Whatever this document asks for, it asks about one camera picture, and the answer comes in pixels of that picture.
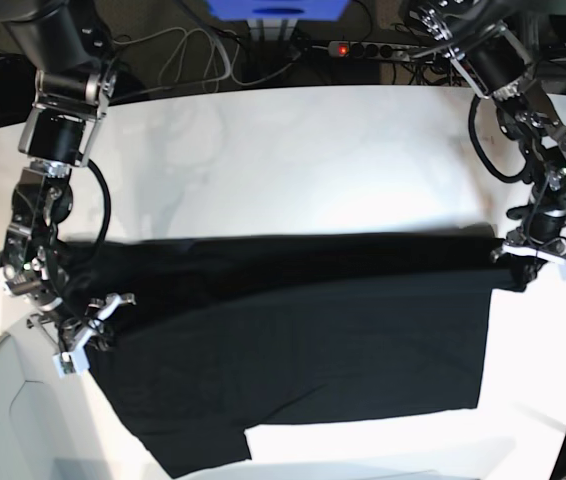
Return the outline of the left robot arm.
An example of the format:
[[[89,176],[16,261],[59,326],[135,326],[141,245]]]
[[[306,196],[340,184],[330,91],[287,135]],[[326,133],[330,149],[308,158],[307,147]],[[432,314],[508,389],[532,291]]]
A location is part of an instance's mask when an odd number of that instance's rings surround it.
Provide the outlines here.
[[[434,41],[410,51],[409,59],[447,59],[474,92],[468,130],[479,160],[501,182],[532,187],[528,203],[508,211],[520,225],[494,255],[533,257],[566,268],[566,125],[535,77],[531,55],[506,24],[529,9],[529,2],[408,1],[405,6]],[[482,100],[494,103],[499,126],[525,159],[517,174],[499,171],[479,144],[476,114]]]

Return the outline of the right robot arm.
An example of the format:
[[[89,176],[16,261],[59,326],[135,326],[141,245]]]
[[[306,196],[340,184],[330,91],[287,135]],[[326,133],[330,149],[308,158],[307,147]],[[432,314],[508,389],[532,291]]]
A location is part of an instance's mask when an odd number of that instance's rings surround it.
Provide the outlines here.
[[[89,266],[103,245],[112,206],[107,183],[90,158],[115,91],[118,59],[109,28],[91,1],[24,1],[5,25],[36,68],[35,95],[18,149],[30,161],[12,193],[10,223],[0,252],[0,285],[24,297],[38,319],[57,329],[62,354],[86,342],[112,343],[100,314],[106,301],[80,306],[71,298],[71,273]],[[73,206],[73,169],[88,168],[104,201],[91,250],[72,253],[59,226]]]

